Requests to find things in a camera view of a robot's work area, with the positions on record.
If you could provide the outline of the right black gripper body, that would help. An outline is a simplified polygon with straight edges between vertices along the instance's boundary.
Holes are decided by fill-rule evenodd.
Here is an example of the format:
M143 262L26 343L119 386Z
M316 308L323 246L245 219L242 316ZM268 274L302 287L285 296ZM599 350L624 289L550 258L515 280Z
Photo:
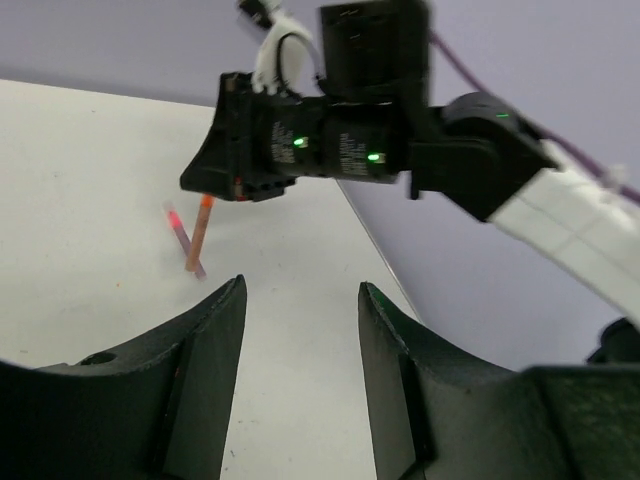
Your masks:
M400 133L391 104L256 93L245 72L224 73L215 123L235 201L280 196L300 177L393 183Z

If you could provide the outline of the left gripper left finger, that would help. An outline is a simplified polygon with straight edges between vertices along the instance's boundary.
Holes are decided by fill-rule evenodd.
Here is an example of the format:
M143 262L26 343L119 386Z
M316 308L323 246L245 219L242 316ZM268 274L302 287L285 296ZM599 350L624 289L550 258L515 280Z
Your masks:
M246 305L239 276L78 364L3 363L2 477L218 478Z

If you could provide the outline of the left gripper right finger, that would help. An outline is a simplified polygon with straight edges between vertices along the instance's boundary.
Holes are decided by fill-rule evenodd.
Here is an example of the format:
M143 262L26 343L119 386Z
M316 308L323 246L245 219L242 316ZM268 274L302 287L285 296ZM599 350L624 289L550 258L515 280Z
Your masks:
M381 479L635 479L639 333L619 319L583 365L514 372L362 283L358 326Z

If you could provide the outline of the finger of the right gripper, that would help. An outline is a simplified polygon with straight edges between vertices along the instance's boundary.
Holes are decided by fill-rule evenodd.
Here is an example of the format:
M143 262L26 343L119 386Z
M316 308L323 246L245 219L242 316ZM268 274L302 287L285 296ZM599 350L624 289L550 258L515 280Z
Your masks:
M200 149L179 178L182 190L236 200L238 145L224 115L216 114Z

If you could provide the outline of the pink pen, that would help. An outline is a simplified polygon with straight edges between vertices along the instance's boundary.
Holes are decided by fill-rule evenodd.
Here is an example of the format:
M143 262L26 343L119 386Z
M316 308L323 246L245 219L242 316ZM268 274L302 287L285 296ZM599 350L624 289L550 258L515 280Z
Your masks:
M184 228L184 225L182 223L180 216L178 215L176 209L170 202L165 202L163 204L163 210L166 214L169 226L173 230L180 244L180 247L182 248L183 253L185 254L185 257L188 257L191 251L192 244L191 244L189 235L187 234ZM200 263L200 261L196 262L196 266L195 266L195 270L193 271L193 274L198 280L206 279L206 272L202 267L202 264Z

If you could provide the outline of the orange pen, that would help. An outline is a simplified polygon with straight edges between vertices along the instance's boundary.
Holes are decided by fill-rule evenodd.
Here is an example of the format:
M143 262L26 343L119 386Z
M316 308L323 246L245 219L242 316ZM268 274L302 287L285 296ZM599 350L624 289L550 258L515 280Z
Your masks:
M186 258L185 269L194 273L199 279L206 277L204 267L200 262L200 254L214 203L215 198L213 196L202 196L191 238L191 246Z

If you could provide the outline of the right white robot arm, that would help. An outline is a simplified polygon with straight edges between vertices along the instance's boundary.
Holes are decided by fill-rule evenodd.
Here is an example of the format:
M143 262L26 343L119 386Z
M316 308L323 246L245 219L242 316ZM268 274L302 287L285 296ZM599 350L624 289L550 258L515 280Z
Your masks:
M239 9L266 37L252 71L221 75L183 190L260 202L301 177L393 183L407 173L412 199L443 194L621 311L593 363L638 361L638 194L482 87L430 105L439 40L426 2L324 6L321 49L273 1Z

